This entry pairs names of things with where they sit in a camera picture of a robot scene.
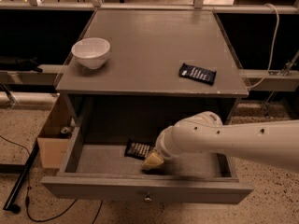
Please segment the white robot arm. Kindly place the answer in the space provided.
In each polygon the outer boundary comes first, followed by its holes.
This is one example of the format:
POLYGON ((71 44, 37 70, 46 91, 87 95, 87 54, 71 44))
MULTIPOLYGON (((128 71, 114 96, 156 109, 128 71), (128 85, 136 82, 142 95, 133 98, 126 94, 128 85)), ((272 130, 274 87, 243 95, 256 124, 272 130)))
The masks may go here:
POLYGON ((299 120, 224 125, 206 111, 162 130, 142 168, 158 168, 183 153, 211 152, 299 172, 299 120))

